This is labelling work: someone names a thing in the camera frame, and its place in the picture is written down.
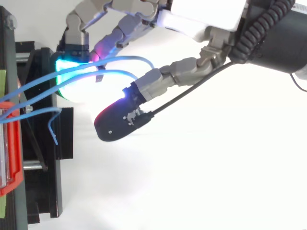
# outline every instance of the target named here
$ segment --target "black cable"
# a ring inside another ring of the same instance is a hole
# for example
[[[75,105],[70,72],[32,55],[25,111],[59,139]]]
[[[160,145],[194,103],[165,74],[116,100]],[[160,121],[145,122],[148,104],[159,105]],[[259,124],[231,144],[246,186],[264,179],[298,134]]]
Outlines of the black cable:
[[[303,91],[303,92],[307,92],[307,90],[304,90],[302,87],[300,87],[300,86],[298,85],[298,83],[296,82],[296,80],[295,80],[293,74],[290,74],[290,76],[291,76],[292,81],[294,82],[294,84],[297,86],[297,88],[299,88],[299,89],[300,89],[301,91]]]
[[[277,0],[263,13],[240,37],[238,43],[232,48],[229,58],[238,64],[245,64],[256,46],[289,11],[295,0]]]
[[[211,73],[209,73],[208,75],[206,75],[203,79],[201,79],[198,83],[196,83],[195,85],[193,85],[192,87],[188,88],[186,91],[184,91],[182,94],[180,94],[179,96],[175,97],[174,99],[172,99],[171,101],[169,101],[168,103],[162,105],[160,108],[157,108],[156,110],[150,112],[151,116],[155,116],[156,114],[158,114],[159,112],[161,112],[162,110],[165,110],[166,108],[170,107],[172,104],[176,103],[177,101],[179,101],[181,98],[187,96],[189,93],[193,92],[195,89],[197,89],[198,87],[200,87],[201,85],[203,85],[207,80],[209,80],[210,78],[212,78],[213,76],[215,76],[216,74],[222,72],[223,70],[227,69],[230,66],[235,65],[234,62],[229,62],[225,65],[223,65],[220,68],[217,68],[216,70],[212,71]]]

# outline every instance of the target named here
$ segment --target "coiled black cable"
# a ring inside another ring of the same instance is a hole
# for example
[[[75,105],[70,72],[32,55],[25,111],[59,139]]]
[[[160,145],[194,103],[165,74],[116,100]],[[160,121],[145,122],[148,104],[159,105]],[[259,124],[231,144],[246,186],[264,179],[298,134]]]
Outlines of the coiled black cable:
[[[245,64],[268,31],[287,15],[294,4],[295,0],[277,0],[243,33],[229,54],[230,60],[237,64]]]

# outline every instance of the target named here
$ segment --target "red clip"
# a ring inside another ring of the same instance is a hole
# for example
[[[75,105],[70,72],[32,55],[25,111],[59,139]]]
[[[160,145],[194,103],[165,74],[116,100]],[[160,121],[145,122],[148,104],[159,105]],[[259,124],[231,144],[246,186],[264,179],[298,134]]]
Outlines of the red clip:
[[[0,109],[12,108],[15,104],[12,102],[0,103]],[[19,110],[12,112],[8,118],[19,116]],[[9,160],[9,178],[4,188],[0,188],[0,196],[8,194],[24,180],[23,176],[23,162],[21,151],[21,128],[20,122],[9,122],[7,127],[7,144],[8,144],[8,160]]]

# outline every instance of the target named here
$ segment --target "yellow-green label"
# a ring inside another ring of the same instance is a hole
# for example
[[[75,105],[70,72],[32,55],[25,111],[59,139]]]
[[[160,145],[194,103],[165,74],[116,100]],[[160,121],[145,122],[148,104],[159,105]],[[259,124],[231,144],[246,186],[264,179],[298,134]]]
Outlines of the yellow-green label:
[[[0,219],[5,218],[6,196],[0,197]]]
[[[0,97],[5,95],[6,70],[0,70]]]

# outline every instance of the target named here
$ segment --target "screw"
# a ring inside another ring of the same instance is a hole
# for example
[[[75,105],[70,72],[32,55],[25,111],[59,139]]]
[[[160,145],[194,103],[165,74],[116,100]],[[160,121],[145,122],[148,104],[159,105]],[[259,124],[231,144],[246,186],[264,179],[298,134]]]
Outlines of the screw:
[[[143,24],[143,25],[149,25],[149,22],[146,21],[146,20],[142,20],[142,24]]]
[[[257,58],[262,58],[262,56],[263,56],[262,53],[257,53],[257,54],[256,54],[256,57],[257,57]]]
[[[33,107],[32,106],[30,106],[30,105],[26,106],[26,108],[25,108],[25,113],[26,114],[28,114],[28,113],[30,113],[32,111],[33,111]]]
[[[17,20],[13,15],[7,16],[6,18],[6,26],[10,30],[15,30],[17,29]]]
[[[119,48],[119,49],[122,49],[122,48],[124,48],[124,45],[123,44],[117,44],[116,47]]]

